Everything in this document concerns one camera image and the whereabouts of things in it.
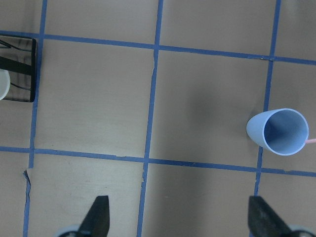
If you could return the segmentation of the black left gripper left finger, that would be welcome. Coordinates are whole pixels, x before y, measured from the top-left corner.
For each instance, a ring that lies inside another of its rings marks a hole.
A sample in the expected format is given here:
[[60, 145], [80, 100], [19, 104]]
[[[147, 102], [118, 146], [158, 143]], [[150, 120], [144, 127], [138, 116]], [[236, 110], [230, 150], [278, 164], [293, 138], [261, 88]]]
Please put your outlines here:
[[78, 237], [106, 237], [109, 232], [109, 197], [98, 196], [78, 229]]

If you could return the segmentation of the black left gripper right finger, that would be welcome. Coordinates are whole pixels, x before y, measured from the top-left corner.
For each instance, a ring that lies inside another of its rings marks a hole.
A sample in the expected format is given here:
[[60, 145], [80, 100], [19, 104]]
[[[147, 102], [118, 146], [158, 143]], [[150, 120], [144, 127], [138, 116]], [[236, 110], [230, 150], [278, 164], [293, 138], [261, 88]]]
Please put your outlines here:
[[295, 237], [296, 232], [260, 196], [248, 200], [248, 227], [253, 237]]

